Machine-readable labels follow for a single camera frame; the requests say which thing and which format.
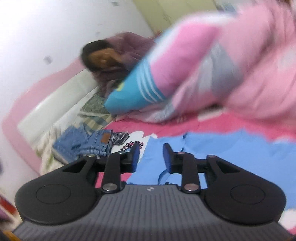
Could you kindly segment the teal pink striped pillow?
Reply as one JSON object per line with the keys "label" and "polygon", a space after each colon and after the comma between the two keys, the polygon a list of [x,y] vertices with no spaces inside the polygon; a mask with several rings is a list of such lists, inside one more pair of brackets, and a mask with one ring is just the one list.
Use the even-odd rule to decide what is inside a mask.
{"label": "teal pink striped pillow", "polygon": [[105,108],[118,115],[165,101],[199,65],[218,33],[218,25],[198,16],[174,24],[107,97]]}

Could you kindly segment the pink grey quilt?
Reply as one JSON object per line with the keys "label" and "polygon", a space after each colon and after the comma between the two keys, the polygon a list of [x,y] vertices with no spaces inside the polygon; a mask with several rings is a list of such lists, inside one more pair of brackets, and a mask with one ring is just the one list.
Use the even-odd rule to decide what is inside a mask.
{"label": "pink grey quilt", "polygon": [[220,104],[248,119],[295,125],[295,14],[260,2],[221,27],[214,45],[167,101],[120,115],[161,123]]}

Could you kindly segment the pile of jeans and plaid clothes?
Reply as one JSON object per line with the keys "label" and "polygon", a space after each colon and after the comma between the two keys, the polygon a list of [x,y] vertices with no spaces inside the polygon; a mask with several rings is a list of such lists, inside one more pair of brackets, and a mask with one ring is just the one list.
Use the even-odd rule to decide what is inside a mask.
{"label": "pile of jeans and plaid clothes", "polygon": [[76,161],[88,154],[107,157],[114,145],[122,145],[130,134],[101,129],[87,132],[85,126],[67,128],[52,146],[54,157],[64,164]]}

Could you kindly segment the person in maroon jacket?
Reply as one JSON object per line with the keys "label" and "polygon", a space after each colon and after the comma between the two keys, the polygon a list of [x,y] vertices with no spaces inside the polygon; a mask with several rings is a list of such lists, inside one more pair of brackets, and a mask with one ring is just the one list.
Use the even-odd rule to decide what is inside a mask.
{"label": "person in maroon jacket", "polygon": [[86,44],[81,61],[99,86],[99,93],[107,98],[128,76],[135,65],[155,44],[157,35],[143,37],[132,32]]}

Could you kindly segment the white pink bed headboard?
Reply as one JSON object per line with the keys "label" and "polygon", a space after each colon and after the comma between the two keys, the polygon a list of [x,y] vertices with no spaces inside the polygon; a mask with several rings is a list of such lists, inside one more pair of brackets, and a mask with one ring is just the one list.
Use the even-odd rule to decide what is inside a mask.
{"label": "white pink bed headboard", "polygon": [[39,80],[16,99],[2,121],[3,134],[15,152],[39,173],[34,147],[54,125],[66,128],[97,90],[97,83],[79,59]]}

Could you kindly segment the light blue t-shirt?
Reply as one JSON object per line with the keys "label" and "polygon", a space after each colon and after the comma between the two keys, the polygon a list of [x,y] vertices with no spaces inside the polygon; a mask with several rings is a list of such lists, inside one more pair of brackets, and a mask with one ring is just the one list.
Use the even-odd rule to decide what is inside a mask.
{"label": "light blue t-shirt", "polygon": [[227,133],[186,133],[175,137],[150,138],[137,170],[128,184],[180,184],[179,174],[164,174],[163,145],[195,158],[218,156],[278,185],[286,195],[286,208],[295,208],[295,142],[287,138],[268,141],[244,130]]}

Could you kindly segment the green patterned pillow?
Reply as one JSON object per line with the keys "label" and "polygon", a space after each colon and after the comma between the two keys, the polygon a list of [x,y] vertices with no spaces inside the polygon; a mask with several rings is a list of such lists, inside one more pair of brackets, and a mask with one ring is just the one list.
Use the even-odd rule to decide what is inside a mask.
{"label": "green patterned pillow", "polygon": [[101,93],[94,94],[80,109],[80,114],[88,116],[102,116],[109,114],[104,107],[105,98],[101,96]]}

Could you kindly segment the pale yellow wardrobe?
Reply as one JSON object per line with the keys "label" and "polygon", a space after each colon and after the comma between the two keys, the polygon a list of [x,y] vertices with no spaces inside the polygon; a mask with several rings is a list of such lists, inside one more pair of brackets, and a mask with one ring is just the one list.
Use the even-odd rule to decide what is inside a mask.
{"label": "pale yellow wardrobe", "polygon": [[133,3],[154,33],[188,14],[217,10],[211,0],[133,0]]}

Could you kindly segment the pink floral bed blanket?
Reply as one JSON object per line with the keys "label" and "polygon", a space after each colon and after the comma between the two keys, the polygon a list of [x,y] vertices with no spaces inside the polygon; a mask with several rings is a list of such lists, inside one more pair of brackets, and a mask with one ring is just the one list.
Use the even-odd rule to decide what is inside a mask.
{"label": "pink floral bed blanket", "polygon": [[[184,122],[170,121],[154,125],[139,121],[123,120],[109,124],[108,128],[119,132],[130,132],[132,140],[144,143],[144,151],[150,138],[175,137],[186,133],[216,133],[221,135],[244,130],[251,135],[262,136],[268,141],[287,138],[295,142],[295,128],[250,121],[236,117],[234,114],[223,110],[202,114],[189,118]],[[131,175],[124,174],[122,179],[127,181]],[[295,233],[295,208],[285,208],[280,223],[291,233]]]}

